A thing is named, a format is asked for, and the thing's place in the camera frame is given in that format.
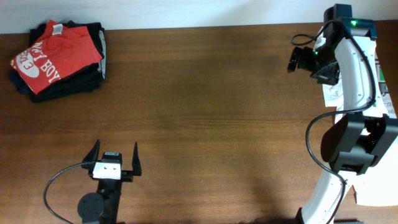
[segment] red shirt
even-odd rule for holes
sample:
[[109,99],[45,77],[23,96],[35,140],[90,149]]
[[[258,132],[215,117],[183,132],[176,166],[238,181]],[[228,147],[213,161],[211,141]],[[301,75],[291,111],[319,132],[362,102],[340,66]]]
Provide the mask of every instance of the red shirt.
[[11,60],[11,66],[35,94],[102,59],[87,27],[62,26],[62,32],[55,31],[53,35],[53,26],[57,24],[49,21],[35,44]]

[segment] white wall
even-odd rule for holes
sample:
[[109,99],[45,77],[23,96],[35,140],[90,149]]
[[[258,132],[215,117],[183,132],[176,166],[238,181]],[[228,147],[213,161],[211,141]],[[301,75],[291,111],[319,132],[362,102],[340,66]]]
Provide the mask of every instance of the white wall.
[[0,34],[48,19],[100,21],[105,29],[321,22],[337,2],[351,4],[354,17],[398,19],[397,0],[0,0]]

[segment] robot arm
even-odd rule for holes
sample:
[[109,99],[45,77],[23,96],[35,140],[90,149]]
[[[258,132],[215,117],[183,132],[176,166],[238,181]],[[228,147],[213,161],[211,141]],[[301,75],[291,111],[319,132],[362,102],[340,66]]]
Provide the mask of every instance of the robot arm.
[[297,222],[306,224],[333,223],[339,198],[345,196],[358,175],[377,165],[398,135],[398,122],[386,115],[377,84],[374,22],[353,19],[351,6],[341,4],[326,10],[324,16],[325,27],[317,35],[315,49],[294,48],[288,71],[297,66],[327,85],[337,84],[341,75],[343,109],[356,113],[346,113],[322,138],[322,159],[335,174],[324,169],[310,200],[298,211]]

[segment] pile of clothes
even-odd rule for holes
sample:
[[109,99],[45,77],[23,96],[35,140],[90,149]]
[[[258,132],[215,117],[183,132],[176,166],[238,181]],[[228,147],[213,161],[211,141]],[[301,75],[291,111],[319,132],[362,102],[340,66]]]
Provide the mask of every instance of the pile of clothes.
[[48,21],[30,30],[29,48],[11,66],[9,79],[35,103],[92,92],[105,81],[104,29],[99,22]]

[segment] tabletop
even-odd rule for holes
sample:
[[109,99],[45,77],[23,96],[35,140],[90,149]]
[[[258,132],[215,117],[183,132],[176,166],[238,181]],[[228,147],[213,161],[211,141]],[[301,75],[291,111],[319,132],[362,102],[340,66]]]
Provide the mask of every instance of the tabletop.
[[[92,93],[43,103],[19,94],[7,73],[27,34],[0,35],[0,222],[61,223],[42,193],[59,170],[100,153],[121,152],[131,169],[138,142],[142,176],[123,184],[118,221],[273,223],[293,218],[321,168],[304,133],[325,108],[322,86],[287,73],[294,34],[321,24],[106,31],[106,81]],[[398,22],[376,24],[377,54],[398,105]],[[320,140],[332,125],[312,129]],[[79,199],[95,192],[86,170],[50,187],[50,206],[80,223]],[[398,207],[363,207],[348,192],[337,219],[396,223]]]

